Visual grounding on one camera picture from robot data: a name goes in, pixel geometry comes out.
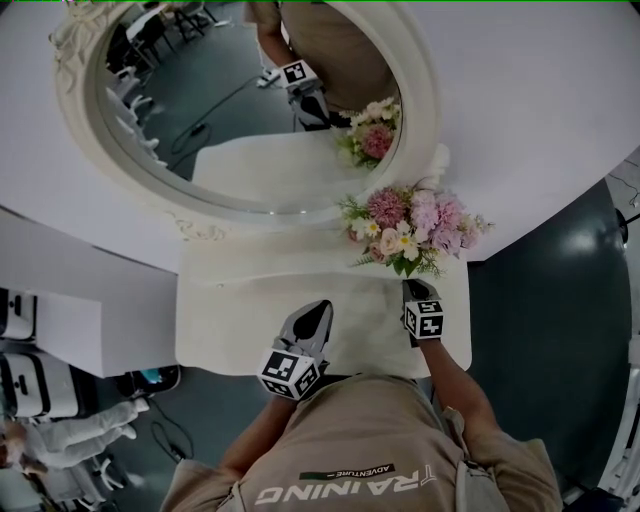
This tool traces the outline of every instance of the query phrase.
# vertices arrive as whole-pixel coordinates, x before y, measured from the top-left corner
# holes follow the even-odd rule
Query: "flower bouquet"
[[[465,213],[454,194],[416,187],[383,188],[365,205],[347,196],[339,206],[348,237],[365,245],[354,265],[393,266],[407,277],[414,271],[440,277],[439,257],[470,249],[492,226],[480,215]]]
[[[351,120],[347,134],[338,138],[341,154],[354,166],[374,169],[389,151],[400,126],[400,105],[387,98],[369,103],[362,112],[340,115]]]

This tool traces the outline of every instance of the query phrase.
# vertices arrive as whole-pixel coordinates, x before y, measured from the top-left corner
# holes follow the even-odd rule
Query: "ornate mirror frame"
[[[421,29],[402,3],[331,3],[377,46],[395,76],[402,98],[402,127],[394,141],[395,153],[389,152],[393,157],[386,166],[381,164],[381,172],[374,170],[367,178],[366,189],[358,196],[362,200],[380,187],[412,183],[425,175],[435,155],[440,124],[436,79]],[[130,156],[141,150],[113,135],[110,120],[102,115],[106,94],[97,87],[107,43],[116,22],[131,4],[67,5],[67,20],[50,36],[55,46],[56,94],[73,137],[104,174],[136,194],[144,204],[171,215],[191,239],[215,240],[229,230],[240,234],[327,225],[340,217],[337,206],[297,214],[258,213],[242,201],[231,207],[225,204],[224,196],[193,186],[170,172],[161,180],[143,167]]]

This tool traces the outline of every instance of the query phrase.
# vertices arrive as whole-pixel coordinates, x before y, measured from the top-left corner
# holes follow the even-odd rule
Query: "beige shirt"
[[[360,111],[399,98],[384,57],[353,22],[324,2],[247,2],[247,21],[289,34],[289,45],[322,80],[327,108]]]
[[[500,433],[477,439],[469,450],[492,468],[512,512],[560,510],[541,441],[519,443]],[[280,440],[239,482],[239,510],[454,512],[463,457],[413,383],[352,377],[298,406]],[[162,510],[216,510],[235,483],[182,462]]]

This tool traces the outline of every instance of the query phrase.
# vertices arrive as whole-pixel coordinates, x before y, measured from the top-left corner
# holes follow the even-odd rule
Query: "mirror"
[[[101,112],[122,149],[214,204],[330,207],[370,187],[400,137],[391,69],[325,2],[133,4],[102,55]]]

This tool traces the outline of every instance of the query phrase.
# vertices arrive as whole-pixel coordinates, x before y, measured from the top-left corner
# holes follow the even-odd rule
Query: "floor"
[[[470,266],[473,364],[501,426],[518,439],[541,437],[559,475],[595,485],[624,402],[631,330],[629,274],[605,181],[504,251]],[[101,405],[117,400],[98,384]],[[253,377],[185,369],[174,391],[157,396],[184,425],[195,457],[215,464],[267,396]],[[174,463],[150,423],[113,452],[136,485],[117,493],[120,510],[156,510]],[[168,427],[182,450],[187,445]]]
[[[629,272],[604,180],[470,269],[470,373],[517,439],[595,486],[624,404]]]
[[[263,67],[255,26],[243,23],[243,3],[208,5],[208,9],[218,21],[231,20],[231,24],[209,26],[203,29],[204,37],[194,32],[188,44],[177,30],[169,31],[176,53],[163,40],[157,42],[162,62],[144,88],[144,95],[155,102],[145,122],[145,135],[160,140],[156,149],[160,160],[187,180],[201,147],[242,136],[294,131],[286,92],[255,86]],[[190,136],[198,123],[205,124],[205,130]]]

